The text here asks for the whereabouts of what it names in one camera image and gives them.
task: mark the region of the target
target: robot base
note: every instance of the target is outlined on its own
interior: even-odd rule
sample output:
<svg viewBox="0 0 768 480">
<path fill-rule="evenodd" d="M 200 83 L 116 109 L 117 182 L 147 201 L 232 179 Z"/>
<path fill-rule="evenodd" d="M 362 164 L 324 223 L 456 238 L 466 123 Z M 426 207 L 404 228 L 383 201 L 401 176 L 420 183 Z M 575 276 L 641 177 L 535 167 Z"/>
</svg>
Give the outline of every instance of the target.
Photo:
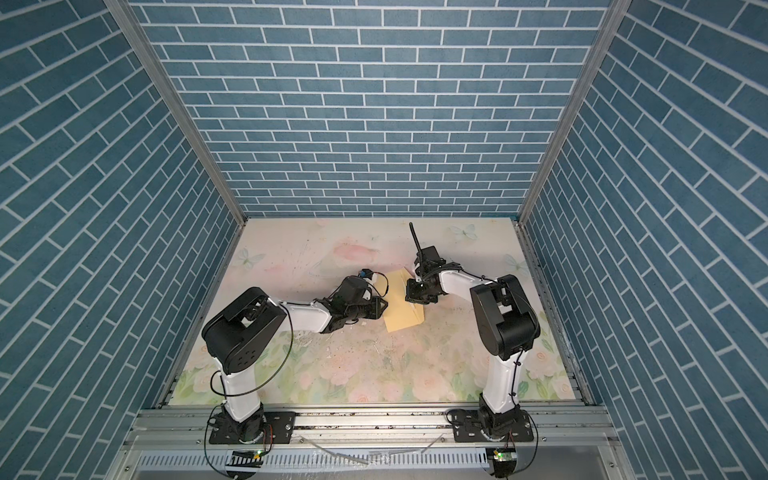
<svg viewBox="0 0 768 480">
<path fill-rule="evenodd" d="M 212 431 L 208 443 L 211 445 L 262 444 L 265 443 L 263 437 L 265 432 L 272 433 L 273 444 L 290 443 L 295 421 L 295 412 L 264 412 L 264 405 L 262 405 L 248 419 L 238 423 L 226 409 L 223 409 L 209 421 Z M 270 444 L 269 439 L 266 439 L 266 444 Z"/>
<path fill-rule="evenodd" d="M 480 396 L 478 410 L 455 409 L 453 414 L 453 439 L 457 443 L 504 441 L 508 433 L 515 442 L 533 442 L 534 435 L 528 412 L 520 406 L 509 412 L 494 413 Z"/>
</svg>

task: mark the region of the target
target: yellow envelope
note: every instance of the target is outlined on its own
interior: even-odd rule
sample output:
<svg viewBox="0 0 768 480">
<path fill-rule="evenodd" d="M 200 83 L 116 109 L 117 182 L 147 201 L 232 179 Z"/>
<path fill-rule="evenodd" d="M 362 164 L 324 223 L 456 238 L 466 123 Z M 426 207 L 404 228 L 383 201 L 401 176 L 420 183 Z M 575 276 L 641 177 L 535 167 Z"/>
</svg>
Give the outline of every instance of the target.
<svg viewBox="0 0 768 480">
<path fill-rule="evenodd" d="M 396 330 L 424 323 L 424 306 L 418 303 L 406 302 L 406 281 L 409 278 L 413 278 L 408 273 L 408 270 L 401 268 L 394 272 L 385 273 L 385 275 L 389 279 L 389 292 L 384 296 L 384 300 L 389 302 L 389 305 L 382 314 L 386 324 L 386 331 L 392 333 Z M 379 292 L 384 294 L 386 280 L 379 275 L 374 286 Z"/>
</svg>

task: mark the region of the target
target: white robotic arm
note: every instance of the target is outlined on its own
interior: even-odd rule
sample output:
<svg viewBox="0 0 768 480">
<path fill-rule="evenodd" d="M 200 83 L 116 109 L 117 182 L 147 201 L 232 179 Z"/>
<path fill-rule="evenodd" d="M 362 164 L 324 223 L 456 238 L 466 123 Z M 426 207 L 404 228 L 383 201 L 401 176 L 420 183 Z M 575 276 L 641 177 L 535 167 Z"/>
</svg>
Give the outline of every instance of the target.
<svg viewBox="0 0 768 480">
<path fill-rule="evenodd" d="M 525 423 L 518 403 L 520 367 L 541 330 L 525 292 L 512 275 L 498 279 L 476 276 L 441 258 L 434 247 L 416 244 L 415 279 L 406 284 L 406 300 L 436 303 L 441 295 L 458 295 L 472 302 L 478 333 L 491 354 L 488 381 L 480 397 L 479 421 L 489 438 L 501 438 L 511 425 Z"/>
<path fill-rule="evenodd" d="M 214 387 L 214 377 L 211 389 L 226 398 L 226 414 L 242 443 L 257 440 L 263 429 L 258 389 L 266 382 L 258 386 L 250 367 L 274 334 L 290 330 L 293 346 L 296 330 L 331 333 L 350 320 L 380 318 L 388 303 L 373 294 L 375 275 L 371 270 L 360 270 L 357 276 L 345 278 L 328 297 L 307 304 L 281 302 L 261 288 L 251 287 L 206 323 L 202 337 L 217 364 L 223 390 Z"/>
</svg>

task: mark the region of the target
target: table surface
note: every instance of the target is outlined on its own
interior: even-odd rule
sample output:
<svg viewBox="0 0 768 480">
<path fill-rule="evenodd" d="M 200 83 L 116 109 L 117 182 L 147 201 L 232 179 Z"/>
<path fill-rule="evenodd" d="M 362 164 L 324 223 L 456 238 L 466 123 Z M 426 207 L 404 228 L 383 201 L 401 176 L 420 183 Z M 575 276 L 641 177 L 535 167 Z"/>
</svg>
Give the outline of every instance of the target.
<svg viewBox="0 0 768 480">
<path fill-rule="evenodd" d="M 363 267 L 411 273 L 415 246 L 435 245 L 448 261 L 487 276 L 516 275 L 538 313 L 541 336 L 521 369 L 520 399 L 573 399 L 541 300 L 509 219 L 374 218 L 249 220 L 206 318 L 245 289 L 307 302 L 327 296 Z M 296 332 L 280 373 L 260 390 L 269 404 L 346 404 L 477 401 L 490 355 L 477 332 L 472 305 L 442 296 L 425 306 L 425 322 L 387 333 L 382 320 L 361 319 L 331 334 Z M 283 361 L 290 332 L 278 333 L 253 366 L 257 382 Z M 198 337 L 174 389 L 171 405 L 213 405 L 216 367 Z"/>
</svg>

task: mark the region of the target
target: enclosure wall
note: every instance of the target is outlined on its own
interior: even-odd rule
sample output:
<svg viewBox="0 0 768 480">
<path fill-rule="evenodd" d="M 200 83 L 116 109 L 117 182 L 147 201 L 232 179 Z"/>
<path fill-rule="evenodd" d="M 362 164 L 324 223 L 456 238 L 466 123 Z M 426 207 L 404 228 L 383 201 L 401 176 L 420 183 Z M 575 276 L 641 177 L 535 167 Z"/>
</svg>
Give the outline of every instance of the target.
<svg viewBox="0 0 768 480">
<path fill-rule="evenodd" d="M 634 0 L 528 224 L 646 478 L 768 475 L 767 25 Z"/>
<path fill-rule="evenodd" d="M 257 3 L 131 1 L 248 215 L 508 217 L 609 0 Z"/>
<path fill-rule="evenodd" d="M 91 478 L 236 226 L 100 0 L 0 12 L 0 478 Z"/>
</svg>

